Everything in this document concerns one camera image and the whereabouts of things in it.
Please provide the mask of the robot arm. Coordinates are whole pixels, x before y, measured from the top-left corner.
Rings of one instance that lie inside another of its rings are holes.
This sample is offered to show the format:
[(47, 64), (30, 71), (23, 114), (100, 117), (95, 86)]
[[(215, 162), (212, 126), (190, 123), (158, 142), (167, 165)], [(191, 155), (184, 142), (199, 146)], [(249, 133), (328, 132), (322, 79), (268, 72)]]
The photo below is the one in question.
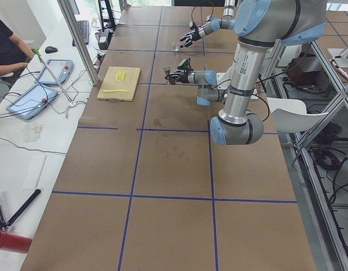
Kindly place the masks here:
[(222, 18), (210, 16), (204, 25), (191, 24), (190, 32), (180, 39), (185, 47), (219, 29), (238, 36), (224, 107), (210, 121), (216, 144), (248, 145), (261, 138), (263, 122), (247, 108), (266, 51), (276, 40), (283, 46), (317, 40), (325, 30), (326, 10), (326, 1), (225, 1)]
[(235, 26), (234, 11), (235, 8), (239, 7), (241, 1), (230, 1), (226, 0), (224, 2), (224, 11), (221, 18), (215, 18), (212, 14), (206, 18), (206, 23), (203, 25), (197, 25), (193, 18), (189, 23), (190, 32), (186, 33), (181, 39), (180, 42), (183, 42), (180, 45), (180, 48), (189, 47), (193, 42), (198, 41), (213, 32), (218, 31), (219, 29), (228, 29), (233, 30)]

